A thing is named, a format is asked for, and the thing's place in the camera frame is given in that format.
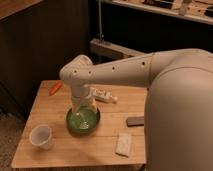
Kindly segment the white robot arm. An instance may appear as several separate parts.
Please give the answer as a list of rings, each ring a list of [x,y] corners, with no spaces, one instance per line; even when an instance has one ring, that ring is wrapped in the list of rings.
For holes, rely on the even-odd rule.
[[[144,87],[147,171],[213,171],[213,53],[178,49],[95,65],[79,55],[60,70],[75,105],[92,84]]]

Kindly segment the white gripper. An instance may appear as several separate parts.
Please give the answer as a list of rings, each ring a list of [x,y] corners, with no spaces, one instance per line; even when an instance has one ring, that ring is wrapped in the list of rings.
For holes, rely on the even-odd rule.
[[[92,90],[89,86],[72,86],[71,87],[71,99],[74,106],[87,106],[91,113],[96,116],[98,114],[98,107],[95,98],[92,95]],[[80,124],[82,122],[80,108],[74,108],[72,110],[71,121],[74,124]]]

